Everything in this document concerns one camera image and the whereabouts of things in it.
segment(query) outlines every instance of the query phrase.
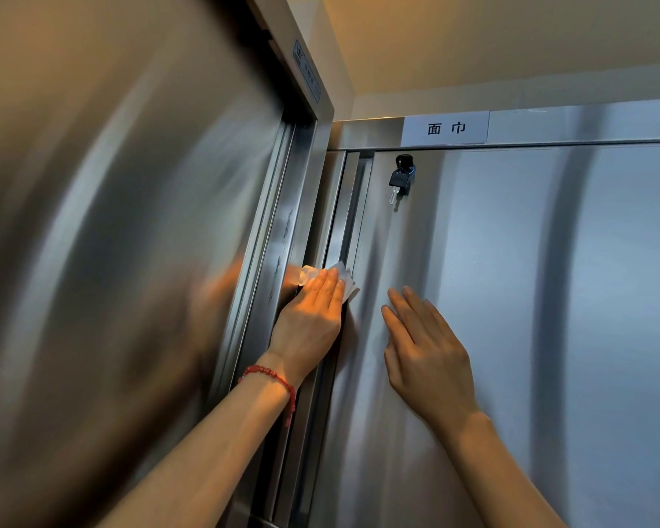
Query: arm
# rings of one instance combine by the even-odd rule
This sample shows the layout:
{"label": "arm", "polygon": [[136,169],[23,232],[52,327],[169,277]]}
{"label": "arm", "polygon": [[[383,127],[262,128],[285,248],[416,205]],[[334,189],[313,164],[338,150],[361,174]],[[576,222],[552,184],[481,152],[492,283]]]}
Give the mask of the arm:
{"label": "arm", "polygon": [[[343,292],[336,270],[321,271],[283,309],[257,363],[298,387],[339,333]],[[125,496],[102,528],[215,524],[288,401],[278,381],[247,376]]]}
{"label": "arm", "polygon": [[488,528],[565,528],[477,406],[465,347],[408,287],[381,309],[391,386],[433,429]]}

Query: blue sticker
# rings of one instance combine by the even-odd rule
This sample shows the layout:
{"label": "blue sticker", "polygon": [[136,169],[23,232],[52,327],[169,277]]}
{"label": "blue sticker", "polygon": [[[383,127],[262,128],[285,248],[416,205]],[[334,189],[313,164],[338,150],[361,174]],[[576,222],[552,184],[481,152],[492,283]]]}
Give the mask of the blue sticker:
{"label": "blue sticker", "polygon": [[300,73],[303,74],[303,78],[308,84],[308,88],[310,89],[310,93],[315,98],[315,102],[320,103],[320,83],[318,82],[318,78],[315,75],[315,72],[310,67],[308,58],[305,56],[303,48],[300,47],[300,42],[298,41],[296,41],[296,45],[293,46],[293,59],[296,60],[298,69],[300,70]]}

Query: beige wall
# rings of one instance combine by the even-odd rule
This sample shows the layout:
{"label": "beige wall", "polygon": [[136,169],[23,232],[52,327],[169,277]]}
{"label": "beige wall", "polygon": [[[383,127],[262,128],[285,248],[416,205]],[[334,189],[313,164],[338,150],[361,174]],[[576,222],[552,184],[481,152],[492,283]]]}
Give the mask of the beige wall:
{"label": "beige wall", "polygon": [[323,0],[288,0],[320,79],[335,106],[335,120],[352,118],[355,89]]}
{"label": "beige wall", "polygon": [[352,118],[525,109],[660,98],[660,65],[429,88],[355,98]]}

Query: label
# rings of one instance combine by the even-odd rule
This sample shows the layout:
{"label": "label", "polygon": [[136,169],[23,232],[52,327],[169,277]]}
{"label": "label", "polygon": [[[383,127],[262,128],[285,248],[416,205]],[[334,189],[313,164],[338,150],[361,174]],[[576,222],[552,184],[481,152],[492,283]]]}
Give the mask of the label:
{"label": "label", "polygon": [[484,144],[488,134],[488,111],[421,114],[403,121],[401,146]]}
{"label": "label", "polygon": [[310,62],[303,52],[303,48],[300,47],[300,42],[296,41],[296,45],[293,46],[293,59],[296,60],[298,69],[300,73],[303,74],[303,79],[305,79],[310,93],[315,98],[316,103],[320,103],[320,83],[318,78],[315,75],[315,72],[310,67]]}

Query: tissue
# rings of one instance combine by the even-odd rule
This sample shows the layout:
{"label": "tissue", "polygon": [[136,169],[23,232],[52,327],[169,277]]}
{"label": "tissue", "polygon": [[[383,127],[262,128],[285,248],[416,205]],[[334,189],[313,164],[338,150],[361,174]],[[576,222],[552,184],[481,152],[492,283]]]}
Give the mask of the tissue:
{"label": "tissue", "polygon": [[[328,270],[331,268],[337,269],[337,272],[339,273],[338,279],[341,279],[345,283],[345,295],[342,297],[342,303],[345,303],[350,298],[350,296],[352,296],[352,293],[359,291],[360,288],[357,287],[355,281],[352,279],[350,271],[347,270],[347,267],[345,267],[345,264],[342,261],[335,263],[335,265],[332,267],[328,267]],[[306,283],[315,278],[319,273],[320,269],[308,265],[304,266],[300,270],[298,284],[303,287]]]}

